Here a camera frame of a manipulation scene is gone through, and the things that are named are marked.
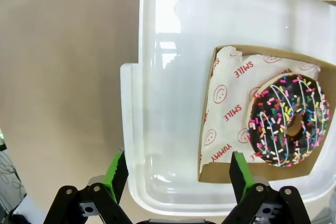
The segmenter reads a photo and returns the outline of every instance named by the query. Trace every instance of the black object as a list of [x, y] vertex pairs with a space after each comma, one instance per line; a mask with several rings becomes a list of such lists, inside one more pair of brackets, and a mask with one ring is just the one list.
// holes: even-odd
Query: black object
[[[60, 188], [44, 224], [84, 224], [88, 217], [93, 215], [100, 215], [103, 223], [106, 224], [132, 224], [126, 213], [119, 206], [121, 193], [125, 186], [124, 177], [127, 174], [125, 159], [122, 156], [118, 162], [116, 175], [111, 182], [114, 194], [118, 195], [116, 197], [117, 202], [113, 200], [111, 191], [102, 183], [94, 183], [81, 191], [78, 191], [74, 186]], [[242, 176], [242, 173], [230, 172], [230, 176]], [[243, 191], [243, 189], [239, 190], [237, 186], [239, 187], [239, 185], [235, 185], [238, 191]], [[241, 197], [237, 197], [238, 205], [225, 218], [222, 224], [311, 223], [301, 196], [295, 187], [287, 186], [275, 191], [270, 186], [259, 183], [249, 187], [243, 198]], [[150, 219], [141, 221], [138, 224], [146, 223], [167, 224], [179, 222]], [[205, 220], [184, 221], [183, 223], [214, 224]]]

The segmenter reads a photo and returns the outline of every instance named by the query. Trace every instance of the green strip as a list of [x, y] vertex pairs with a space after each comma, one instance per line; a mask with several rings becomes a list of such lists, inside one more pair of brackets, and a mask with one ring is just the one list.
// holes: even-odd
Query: green strip
[[247, 192], [247, 190], [253, 186], [255, 184], [255, 181], [253, 179], [252, 173], [250, 171], [250, 169], [248, 168], [247, 162], [244, 158], [244, 155], [241, 152], [235, 153], [235, 158], [237, 161], [237, 164], [239, 166], [240, 171], [243, 174], [244, 180], [245, 180], [245, 188], [244, 188], [244, 193], [241, 199], [244, 198], [245, 193]]
[[105, 174], [105, 177], [102, 181], [102, 183], [108, 188], [110, 189], [111, 191], [111, 195], [112, 195], [112, 199], [114, 200], [114, 202], [117, 203], [117, 200], [116, 200], [116, 196], [114, 195], [114, 191], [113, 191], [113, 187], [112, 187], [112, 180], [114, 178], [114, 175], [115, 175], [115, 172], [117, 170], [117, 166], [118, 166], [118, 161], [119, 161], [119, 158], [121, 156], [121, 152], [117, 153], [114, 158], [113, 158], [113, 161], [110, 165], [110, 167], [108, 168], [106, 174]]

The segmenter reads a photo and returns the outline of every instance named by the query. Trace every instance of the white tray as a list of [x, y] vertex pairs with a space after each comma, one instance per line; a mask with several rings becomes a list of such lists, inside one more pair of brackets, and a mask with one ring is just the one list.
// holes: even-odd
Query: white tray
[[[121, 68], [129, 190], [164, 215], [226, 215], [230, 184], [197, 182], [204, 92], [213, 49], [250, 44], [311, 55], [336, 65], [336, 8], [317, 0], [140, 0], [139, 63]], [[296, 186], [305, 202], [335, 185], [333, 121], [311, 175], [271, 182]]]

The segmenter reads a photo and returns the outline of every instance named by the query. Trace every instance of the smiley face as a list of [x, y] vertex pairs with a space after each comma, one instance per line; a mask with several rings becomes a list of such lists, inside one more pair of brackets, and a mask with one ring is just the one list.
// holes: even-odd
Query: smiley face
[[304, 63], [304, 62], [299, 65], [299, 69], [301, 70], [309, 70], [313, 67], [314, 67], [314, 64]]
[[252, 101], [254, 94], [260, 89], [260, 87], [255, 87], [252, 88], [250, 91], [250, 94], [248, 95], [248, 98], [250, 99], [250, 101]]
[[217, 104], [220, 104], [221, 102], [224, 101], [226, 98], [226, 86], [225, 85], [219, 85], [214, 92], [214, 102]]
[[242, 52], [240, 51], [237, 51], [236, 49], [233, 49], [230, 53], [230, 56], [234, 57], [234, 56], [238, 56], [238, 57], [241, 57], [243, 55]]
[[264, 61], [267, 62], [267, 63], [275, 63], [279, 60], [281, 60], [281, 58], [274, 57], [274, 56], [268, 56], [268, 55], [264, 56]]
[[216, 138], [216, 131], [214, 129], [210, 129], [206, 132], [205, 134], [205, 143], [204, 145], [210, 145], [212, 144], [214, 141], [215, 141], [215, 138]]
[[239, 131], [238, 133], [238, 141], [242, 144], [246, 144], [249, 142], [248, 140], [248, 133], [247, 133], [247, 129], [243, 128], [241, 131]]

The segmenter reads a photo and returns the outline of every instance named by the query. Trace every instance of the donut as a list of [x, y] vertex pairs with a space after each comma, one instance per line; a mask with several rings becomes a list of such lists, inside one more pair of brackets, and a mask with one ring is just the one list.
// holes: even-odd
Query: donut
[[[281, 74], [260, 87], [246, 119], [248, 138], [266, 163], [291, 166], [319, 145], [330, 117], [319, 83], [307, 76]], [[289, 134], [293, 124], [296, 131]]]

